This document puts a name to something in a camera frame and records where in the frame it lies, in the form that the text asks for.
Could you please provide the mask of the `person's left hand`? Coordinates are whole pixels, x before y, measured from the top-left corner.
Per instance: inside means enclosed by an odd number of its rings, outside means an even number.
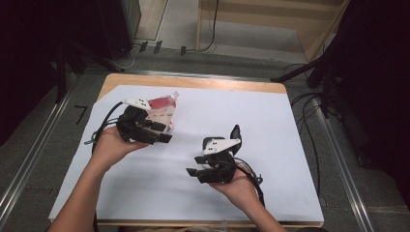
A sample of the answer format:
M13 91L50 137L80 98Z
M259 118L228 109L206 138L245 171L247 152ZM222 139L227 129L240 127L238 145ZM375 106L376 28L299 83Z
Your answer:
M93 151L91 163L99 170L106 172L112 165L119 162L127 154L147 147L146 143L138 141L126 142L116 127L105 129Z

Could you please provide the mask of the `person's right hand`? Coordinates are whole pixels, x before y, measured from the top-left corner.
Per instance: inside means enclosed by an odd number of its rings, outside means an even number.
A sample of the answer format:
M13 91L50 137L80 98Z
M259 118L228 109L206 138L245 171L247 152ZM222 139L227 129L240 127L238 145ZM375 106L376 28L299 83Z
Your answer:
M237 170L229 184L212 183L210 187L222 193L238 209L243 212L261 206L255 188L248 176Z

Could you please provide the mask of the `black tripod stand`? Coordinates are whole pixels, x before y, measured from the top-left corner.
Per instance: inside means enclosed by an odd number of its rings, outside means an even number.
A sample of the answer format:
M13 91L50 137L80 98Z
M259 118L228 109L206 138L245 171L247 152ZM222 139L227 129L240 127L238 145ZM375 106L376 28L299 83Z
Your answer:
M68 93L67 78L66 78L66 64L75 73L84 73L85 64L82 56L88 56L98 64L113 72L123 72L124 68L119 68L107 60L98 56L85 46L74 41L62 41L56 46L56 84L57 84L57 98L56 102L60 103Z
M317 88L320 83L323 83L320 109L324 116L328 118L332 79L335 77L334 55L335 50L333 48L326 48L323 54L317 59L302 65L300 68L286 73L283 76L271 78L271 81L275 83L283 83L301 73L311 71L311 74L307 78L307 87L313 89Z

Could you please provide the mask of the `red and white spouted pouch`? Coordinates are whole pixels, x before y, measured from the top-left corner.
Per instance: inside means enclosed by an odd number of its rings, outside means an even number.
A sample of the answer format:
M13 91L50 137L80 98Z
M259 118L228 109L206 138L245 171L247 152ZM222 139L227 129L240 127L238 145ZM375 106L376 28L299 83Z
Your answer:
M165 125L163 132L171 133L173 130L172 117L176 109L176 101L179 93L175 91L171 95L149 100L151 109L148 111L148 118L154 122Z

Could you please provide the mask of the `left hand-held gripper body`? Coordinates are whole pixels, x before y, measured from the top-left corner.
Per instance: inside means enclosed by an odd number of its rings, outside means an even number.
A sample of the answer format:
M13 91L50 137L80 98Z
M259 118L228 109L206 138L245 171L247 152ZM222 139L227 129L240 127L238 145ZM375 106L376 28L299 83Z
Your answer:
M151 105L147 100L124 100L127 105L124 113L119 116L116 127L125 141L138 141L147 144L154 144L158 140L158 135L151 131L155 125L148 119L148 111Z

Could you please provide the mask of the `metal floor rail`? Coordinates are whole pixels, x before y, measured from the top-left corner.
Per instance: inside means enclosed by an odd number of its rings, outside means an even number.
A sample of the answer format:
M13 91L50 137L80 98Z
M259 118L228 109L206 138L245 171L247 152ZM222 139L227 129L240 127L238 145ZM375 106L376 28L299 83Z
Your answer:
M334 130L332 129L331 122L323 112L318 113L318 120L321 123L322 129L326 134L328 140L330 153L333 156L338 176L344 188L344 192L347 196L350 209L357 221L361 232L375 232L369 215L366 210L366 205L356 187L348 165L344 159L342 150Z
M208 73L189 73L189 72L161 72L161 71L124 71L122 74L144 74L144 75L157 75L157 76L179 76L179 77L193 77L193 78L212 78L212 79L225 79L225 80L241 80L241 81L255 81L255 82L271 82L269 77L248 77L248 76L235 76L224 74L208 74Z
M0 232L21 195L49 137L63 114L79 75L66 78L67 92L55 102L52 89L0 146Z

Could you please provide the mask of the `dark curtain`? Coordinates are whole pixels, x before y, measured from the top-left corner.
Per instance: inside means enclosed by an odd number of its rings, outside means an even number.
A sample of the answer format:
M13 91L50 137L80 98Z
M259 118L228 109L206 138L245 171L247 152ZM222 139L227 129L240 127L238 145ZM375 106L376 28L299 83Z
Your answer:
M56 46L92 0L0 0L0 146L56 84Z
M350 0L334 42L350 136L410 210L410 0Z

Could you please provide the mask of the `white paper sheet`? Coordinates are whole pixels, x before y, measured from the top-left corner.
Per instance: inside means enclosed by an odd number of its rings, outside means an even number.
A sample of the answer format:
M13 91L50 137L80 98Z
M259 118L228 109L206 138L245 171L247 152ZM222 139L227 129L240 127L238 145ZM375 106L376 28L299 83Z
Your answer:
M222 194L188 173L204 138L228 137L239 127L243 142L237 156L262 177L266 208L283 223L323 223L284 86L269 92L181 88L178 93L170 142L133 152L105 174L100 222L246 222Z

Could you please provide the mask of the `black cabinet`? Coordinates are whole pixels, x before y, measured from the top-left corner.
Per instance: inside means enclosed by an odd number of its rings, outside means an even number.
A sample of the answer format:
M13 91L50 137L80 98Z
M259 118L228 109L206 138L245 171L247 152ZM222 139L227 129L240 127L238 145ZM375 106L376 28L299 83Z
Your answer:
M98 0L102 16L102 55L114 58L132 49L141 19L139 0Z

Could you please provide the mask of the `light wooden frame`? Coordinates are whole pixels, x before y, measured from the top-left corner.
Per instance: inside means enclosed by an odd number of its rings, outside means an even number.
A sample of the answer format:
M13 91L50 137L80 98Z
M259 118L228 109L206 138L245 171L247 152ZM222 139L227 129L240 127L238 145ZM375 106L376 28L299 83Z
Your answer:
M217 21L277 27L297 31L305 57L310 62L334 33L350 0L198 0L196 47L201 40L201 22Z

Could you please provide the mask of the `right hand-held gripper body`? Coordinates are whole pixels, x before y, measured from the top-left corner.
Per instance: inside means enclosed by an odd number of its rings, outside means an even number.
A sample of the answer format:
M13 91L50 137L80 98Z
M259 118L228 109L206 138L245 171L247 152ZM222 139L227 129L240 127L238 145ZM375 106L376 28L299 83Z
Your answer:
M231 147L238 140L224 137L206 137L202 144L202 155L208 162L203 169L198 170L197 179L200 183L229 183L236 170Z

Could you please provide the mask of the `wooden table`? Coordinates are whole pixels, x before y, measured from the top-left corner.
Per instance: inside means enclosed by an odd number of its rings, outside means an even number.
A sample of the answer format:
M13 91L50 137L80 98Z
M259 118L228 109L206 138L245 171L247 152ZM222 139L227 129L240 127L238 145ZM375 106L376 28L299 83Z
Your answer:
M87 163L91 160L93 151L95 150L95 147L97 145L97 142L102 132L105 129L116 127L116 123L118 121L119 116L124 113L127 107L127 105L123 103L124 100L143 99L143 100L149 101L152 99L171 95L175 91L178 92L179 89L181 88L269 92L272 90L273 87L277 85L280 85L280 84L233 81L233 80L200 79L200 78L190 78L190 77L173 77L173 76L149 76L149 75L133 75L133 74L111 74L109 75L103 84L102 91L101 91L101 94L98 100L93 106L90 119L85 127L85 130L80 140L78 149L73 157L73 161L69 167L69 170L67 172L63 185L60 189L60 193L57 197L57 200L51 210L51 213L50 213L51 222L55 220L58 213L61 211L62 207L64 206L70 194L72 193L73 188L75 184L77 183L82 171L84 170ZM251 181L251 183L253 184L255 188L255 191L256 191L256 194L257 194L257 197L260 203L266 208L264 192L261 188L261 184L263 182L262 177L258 176L245 160L238 158L237 154L233 157L236 163L235 172L237 170L240 170L248 176L249 180ZM96 207L95 216L94 216L94 223L100 222L97 216L97 207ZM274 218L276 218L267 208L266 210ZM213 225L219 222L227 221L234 227L254 227L257 229L255 224L248 218L246 214L245 216L247 217L248 220L244 223L220 220L220 221L199 221L199 222L183 222L183 223L114 222L114 223L109 223L109 224L135 225L135 226L175 226L175 227L183 226L185 227L185 226L193 226L193 225ZM287 230L287 228L290 226L319 227L323 224L323 223L322 224L283 223L279 220L278 222L284 227L285 230Z

